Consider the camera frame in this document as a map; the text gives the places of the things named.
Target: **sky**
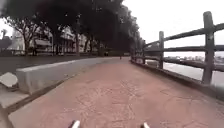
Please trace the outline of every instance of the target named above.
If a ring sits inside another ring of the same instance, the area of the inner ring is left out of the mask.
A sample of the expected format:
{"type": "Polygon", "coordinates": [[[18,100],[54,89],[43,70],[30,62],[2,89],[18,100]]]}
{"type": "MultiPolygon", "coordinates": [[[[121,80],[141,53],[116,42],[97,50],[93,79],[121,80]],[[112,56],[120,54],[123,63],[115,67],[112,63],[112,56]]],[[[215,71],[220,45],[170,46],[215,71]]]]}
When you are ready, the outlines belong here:
{"type": "MultiPolygon", "coordinates": [[[[123,2],[137,17],[141,37],[147,43],[159,39],[159,31],[164,31],[165,37],[194,29],[203,28],[203,13],[211,11],[214,24],[224,23],[223,0],[125,0],[123,2]]],[[[8,36],[13,29],[0,20],[0,30],[7,29],[8,36]]],[[[224,45],[224,31],[215,33],[215,43],[224,45]]],[[[165,47],[201,46],[205,44],[204,36],[195,36],[165,42],[165,47]]],[[[166,53],[179,56],[203,56],[204,53],[178,52],[166,53]]]]}

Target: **river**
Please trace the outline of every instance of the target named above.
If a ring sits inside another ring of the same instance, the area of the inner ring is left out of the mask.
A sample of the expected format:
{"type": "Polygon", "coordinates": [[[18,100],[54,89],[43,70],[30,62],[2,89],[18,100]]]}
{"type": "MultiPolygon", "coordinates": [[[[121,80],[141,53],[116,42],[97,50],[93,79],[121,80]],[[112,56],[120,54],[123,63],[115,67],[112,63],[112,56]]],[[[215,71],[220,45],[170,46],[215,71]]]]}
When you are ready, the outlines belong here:
{"type": "MultiPolygon", "coordinates": [[[[164,63],[164,69],[176,72],[197,80],[202,79],[203,70],[178,64],[164,63]]],[[[224,87],[224,72],[213,71],[212,84],[224,87]]]]}

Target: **paved path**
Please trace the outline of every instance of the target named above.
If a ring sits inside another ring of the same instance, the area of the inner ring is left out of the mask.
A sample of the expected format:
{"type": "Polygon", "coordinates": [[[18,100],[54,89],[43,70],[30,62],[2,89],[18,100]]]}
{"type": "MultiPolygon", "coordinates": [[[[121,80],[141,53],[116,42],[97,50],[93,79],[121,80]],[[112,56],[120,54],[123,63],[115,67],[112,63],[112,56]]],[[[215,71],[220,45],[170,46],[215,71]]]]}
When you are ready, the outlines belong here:
{"type": "Polygon", "coordinates": [[[223,103],[127,59],[100,64],[10,115],[16,128],[223,128],[223,103]]]}

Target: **low wall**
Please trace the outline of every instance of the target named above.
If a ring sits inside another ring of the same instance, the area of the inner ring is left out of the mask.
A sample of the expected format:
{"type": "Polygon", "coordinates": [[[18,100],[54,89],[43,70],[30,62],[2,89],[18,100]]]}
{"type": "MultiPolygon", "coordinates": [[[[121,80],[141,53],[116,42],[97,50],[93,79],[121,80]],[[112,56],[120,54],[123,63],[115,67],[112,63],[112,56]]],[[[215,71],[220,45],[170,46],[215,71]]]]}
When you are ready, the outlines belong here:
{"type": "Polygon", "coordinates": [[[47,64],[17,69],[16,75],[20,90],[33,94],[66,78],[72,77],[83,68],[115,59],[117,58],[92,58],[47,64]]]}

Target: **wooden fence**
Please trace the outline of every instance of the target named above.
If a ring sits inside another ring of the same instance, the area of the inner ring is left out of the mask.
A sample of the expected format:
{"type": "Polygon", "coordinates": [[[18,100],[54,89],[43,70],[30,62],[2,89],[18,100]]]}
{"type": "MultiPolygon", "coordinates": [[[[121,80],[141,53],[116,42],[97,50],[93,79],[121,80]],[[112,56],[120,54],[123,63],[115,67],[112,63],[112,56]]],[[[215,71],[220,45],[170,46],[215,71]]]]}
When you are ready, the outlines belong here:
{"type": "Polygon", "coordinates": [[[213,71],[221,71],[224,72],[224,65],[216,65],[214,64],[214,55],[216,51],[224,51],[224,45],[215,45],[214,41],[214,33],[220,30],[224,30],[224,23],[214,25],[211,12],[205,12],[203,14],[204,18],[204,28],[193,30],[190,32],[184,32],[181,34],[177,34],[174,36],[164,38],[164,33],[159,32],[159,40],[144,44],[142,48],[135,50],[132,54],[132,61],[137,63],[137,59],[142,59],[142,63],[145,64],[146,59],[156,60],[158,61],[158,68],[163,69],[163,63],[174,63],[185,66],[191,66],[195,68],[204,69],[202,76],[202,84],[210,85],[212,80],[213,71]],[[189,47],[178,47],[178,48],[164,48],[164,42],[170,40],[176,40],[185,37],[197,36],[197,35],[205,35],[205,45],[204,46],[189,46],[189,47]],[[147,47],[150,45],[157,45],[158,49],[150,49],[147,50],[147,47]],[[189,60],[180,60],[180,59],[170,59],[164,58],[164,52],[205,52],[205,61],[204,62],[196,62],[189,60]],[[147,56],[150,53],[157,52],[158,56],[147,56]]]}

